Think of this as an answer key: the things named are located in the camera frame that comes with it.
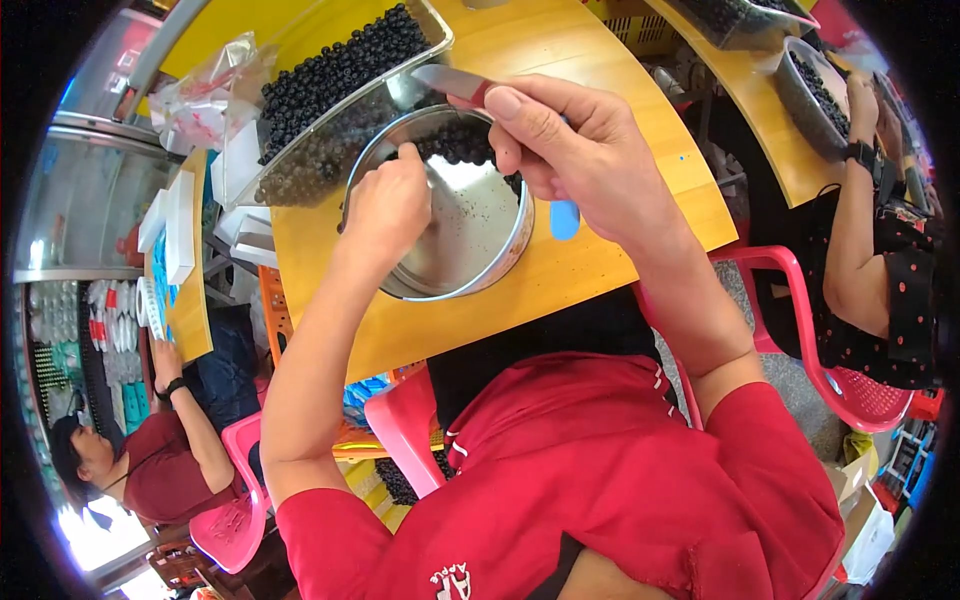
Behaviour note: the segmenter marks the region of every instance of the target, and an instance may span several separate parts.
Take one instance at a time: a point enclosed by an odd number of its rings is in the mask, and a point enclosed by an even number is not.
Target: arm
[[[171,381],[183,375],[182,362],[174,344],[154,340],[154,368],[158,392],[165,391]],[[170,394],[170,402],[183,430],[186,431],[190,453],[200,465],[206,486],[213,493],[225,490],[233,481],[233,462],[227,456],[227,450],[210,420],[186,388],[179,388]]]
[[[874,92],[859,75],[847,81],[851,100],[850,141],[874,145],[878,106]],[[874,180],[852,158],[840,190],[824,272],[824,299],[840,319],[886,338],[890,294],[883,256],[874,256]]]
[[[485,99],[496,119],[497,167],[519,169],[538,198],[574,200],[590,228],[631,257],[704,418],[728,392],[762,381],[750,328],[674,202],[629,105],[541,76],[509,85]]]
[[[430,220],[426,173],[413,144],[369,172],[349,201],[347,228],[264,404],[260,460],[276,506],[305,490],[349,492],[330,448],[343,420],[353,338],[380,282]]]

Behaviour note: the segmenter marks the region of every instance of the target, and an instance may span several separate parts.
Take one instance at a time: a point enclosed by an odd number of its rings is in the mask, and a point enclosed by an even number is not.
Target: plastic bag
[[[275,45],[257,50],[253,32],[246,32],[179,81],[150,94],[151,122],[164,147],[176,132],[196,146],[223,151],[226,141],[259,114],[260,88],[271,78],[276,50]]]

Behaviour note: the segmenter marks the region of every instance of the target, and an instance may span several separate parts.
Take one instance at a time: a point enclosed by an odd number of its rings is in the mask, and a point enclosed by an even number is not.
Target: pink plastic chair
[[[861,372],[842,367],[825,370],[817,355],[817,336],[813,328],[813,311],[806,292],[804,273],[793,253],[783,246],[755,248],[724,247],[710,253],[710,260],[732,260],[736,263],[747,299],[754,312],[754,345],[757,352],[783,353],[767,332],[756,300],[756,285],[751,269],[774,269],[786,274],[797,315],[800,348],[804,371],[827,406],[850,427],[861,431],[886,431],[894,427],[906,413],[913,391],[898,390],[875,382]],[[837,383],[842,394],[837,394],[827,380],[826,372]]]
[[[256,554],[267,525],[267,509],[271,507],[267,491],[260,487],[247,461],[250,449],[260,441],[260,415],[256,413],[234,423],[220,436],[250,492],[190,519],[194,544],[230,574],[238,573]]]
[[[634,293],[647,323],[657,328],[656,322],[648,316],[650,311],[639,284],[635,285]],[[677,368],[684,384],[684,397],[691,424],[696,429],[703,429],[700,411],[693,400],[693,389],[679,361]],[[364,405],[364,414],[373,433],[394,459],[419,498],[446,483],[446,478],[430,450],[430,426],[436,413],[437,402],[433,396],[430,373],[425,365],[370,398]]]

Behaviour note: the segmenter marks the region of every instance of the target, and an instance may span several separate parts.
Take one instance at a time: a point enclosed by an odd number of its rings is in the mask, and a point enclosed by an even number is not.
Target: hand
[[[873,84],[861,73],[847,78],[847,99],[850,101],[850,140],[862,140],[874,145],[879,107]]]
[[[619,96],[532,75],[491,88],[485,108],[499,171],[519,170],[543,200],[573,200],[601,237],[623,246],[652,210],[676,207]]]
[[[876,96],[879,118],[876,121],[876,134],[883,143],[883,150],[900,167],[903,159],[903,127],[890,104]]]
[[[430,188],[417,147],[400,144],[398,159],[370,171],[350,192],[341,242],[360,268],[382,275],[413,248],[430,223]]]
[[[154,339],[154,371],[154,389],[158,392],[166,392],[171,381],[183,376],[183,360],[176,344]]]

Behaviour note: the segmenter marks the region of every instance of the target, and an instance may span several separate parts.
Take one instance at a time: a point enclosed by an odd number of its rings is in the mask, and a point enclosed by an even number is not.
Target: knife
[[[489,79],[461,71],[445,64],[425,64],[411,73],[429,87],[471,103],[484,106],[487,90],[498,85]],[[572,200],[555,200],[550,203],[550,233],[556,240],[568,240],[580,228],[580,208]]]

